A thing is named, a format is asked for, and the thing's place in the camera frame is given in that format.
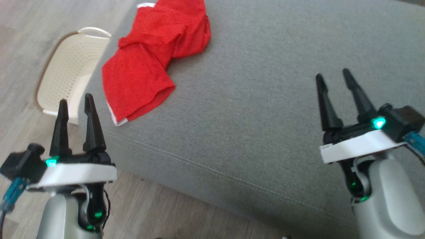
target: laminate floor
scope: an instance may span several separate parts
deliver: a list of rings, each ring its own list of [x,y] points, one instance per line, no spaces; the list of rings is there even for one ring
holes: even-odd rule
[[[0,0],[0,163],[37,142],[49,151],[54,117],[34,102],[40,72],[58,39],[86,26],[111,33],[132,0]],[[70,147],[82,151],[78,126]],[[0,177],[0,193],[9,183]],[[283,232],[127,172],[107,186],[112,215],[106,239],[279,239]],[[5,239],[35,238],[49,195],[27,193],[7,215]]]

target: robotic arm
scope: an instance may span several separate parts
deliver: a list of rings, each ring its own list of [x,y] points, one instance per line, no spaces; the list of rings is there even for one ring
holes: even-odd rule
[[[26,189],[52,194],[45,206],[37,239],[102,238],[111,211],[104,185],[116,180],[117,173],[105,152],[102,127],[91,94],[85,95],[85,113],[84,153],[72,154],[68,146],[68,106],[66,100],[61,100],[49,153],[51,158],[42,161],[44,148],[30,144],[24,152],[11,153],[0,167],[0,173],[12,181],[0,206],[2,228],[4,215],[13,210]]]
[[[352,196],[351,206],[362,239],[425,239],[425,213],[394,148],[408,146],[425,154],[417,133],[425,118],[410,106],[378,111],[348,69],[343,70],[356,103],[358,124],[344,126],[327,95],[321,74],[316,76],[324,145],[324,163],[337,162]]]

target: stitching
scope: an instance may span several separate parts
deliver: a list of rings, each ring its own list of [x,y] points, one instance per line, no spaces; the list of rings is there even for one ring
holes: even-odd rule
[[[223,172],[218,171],[218,170],[216,170],[216,169],[213,169],[213,168],[211,168],[211,167],[205,166],[205,165],[203,165],[203,164],[201,164],[201,163],[199,163],[199,162],[195,162],[195,161],[193,161],[193,160],[190,160],[190,159],[187,159],[187,158],[185,158],[185,157],[182,157],[182,156],[179,156],[179,155],[173,154],[173,153],[171,153],[171,152],[167,152],[167,151],[165,151],[165,150],[162,150],[162,149],[159,149],[159,148],[155,148],[155,147],[153,147],[153,146],[147,145],[147,144],[145,144],[145,143],[139,142],[139,141],[137,141],[137,140],[131,139],[131,138],[126,137],[126,136],[117,135],[117,134],[115,134],[115,133],[113,133],[113,132],[111,132],[111,131],[108,131],[108,130],[104,130],[104,131],[105,131],[105,132],[107,132],[107,133],[109,133],[109,135],[111,135],[112,137],[115,137],[115,138],[120,137],[120,138],[124,138],[124,139],[130,140],[130,141],[132,142],[132,144],[134,144],[134,145],[138,145],[138,146],[140,146],[140,145],[141,145],[141,146],[143,146],[144,148],[146,148],[147,150],[149,150],[149,151],[151,151],[151,152],[153,152],[153,153],[160,154],[160,155],[166,156],[166,157],[171,158],[171,159],[175,159],[175,160],[177,160],[177,161],[179,161],[179,162],[182,162],[182,163],[184,163],[184,164],[187,164],[187,165],[189,165],[189,166],[191,166],[191,167],[195,167],[195,168],[197,168],[197,169],[200,169],[200,170],[202,170],[202,171],[205,171],[205,172],[207,172],[207,173],[209,173],[209,174],[212,174],[212,175],[214,175],[214,176],[218,176],[218,177],[223,178],[223,179],[225,179],[225,180],[228,180],[228,181],[231,181],[231,182],[237,183],[237,184],[239,184],[239,185],[242,185],[242,186],[244,186],[244,187],[247,187],[247,188],[253,189],[253,190],[257,191],[257,192],[264,193],[264,194],[266,194],[266,195],[268,195],[268,196],[271,196],[271,197],[274,197],[274,198],[276,198],[276,199],[278,199],[278,200],[280,200],[280,201],[288,202],[288,203],[291,203],[291,204],[298,203],[298,204],[300,204],[300,205],[302,205],[302,206],[304,206],[304,207],[307,207],[307,208],[310,208],[310,209],[314,209],[314,210],[316,210],[316,211],[319,211],[319,212],[321,212],[321,213],[324,213],[324,214],[325,214],[325,215],[327,215],[328,217],[336,218],[336,219],[338,219],[338,220],[341,220],[341,221],[343,221],[343,222],[347,222],[347,223],[349,223],[349,224],[351,224],[351,223],[352,223],[351,221],[349,221],[349,220],[347,220],[347,219],[345,219],[345,218],[341,218],[341,217],[339,217],[339,216],[336,216],[336,215],[334,215],[334,214],[331,214],[331,213],[329,213],[329,212],[326,212],[326,211],[324,211],[324,210],[323,210],[323,209],[321,209],[321,208],[317,208],[317,207],[315,207],[315,206],[312,206],[312,205],[306,204],[306,203],[301,202],[301,201],[296,200],[296,199],[290,199],[290,198],[288,198],[287,196],[285,196],[285,195],[283,195],[283,194],[281,194],[281,193],[278,193],[278,192],[276,192],[276,191],[270,190],[270,189],[268,189],[268,188],[264,188],[264,187],[262,187],[262,186],[256,185],[256,184],[251,183],[251,182],[248,182],[248,181],[246,181],[246,180],[243,180],[243,179],[240,179],[240,178],[234,177],[234,176],[232,176],[232,175],[229,175],[229,174],[223,173]]]

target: gray fabric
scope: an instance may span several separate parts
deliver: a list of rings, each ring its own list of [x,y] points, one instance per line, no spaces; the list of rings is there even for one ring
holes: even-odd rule
[[[425,113],[425,8],[390,0],[206,0],[212,39],[174,60],[176,90],[152,112],[114,127],[100,66],[132,25],[113,36],[87,92],[119,168],[279,226],[302,238],[356,238],[337,165],[321,162],[314,77],[321,72],[338,114],[355,123],[342,69],[376,106]],[[85,115],[80,107],[83,130]],[[423,168],[399,149],[425,202]]]

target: white laundry basket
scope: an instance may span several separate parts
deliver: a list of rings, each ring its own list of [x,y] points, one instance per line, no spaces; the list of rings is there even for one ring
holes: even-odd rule
[[[97,32],[104,37],[88,35]],[[68,101],[69,122],[78,124],[82,94],[110,41],[111,35],[87,27],[64,36],[50,55],[37,90],[37,103],[45,114],[57,116],[59,101]]]

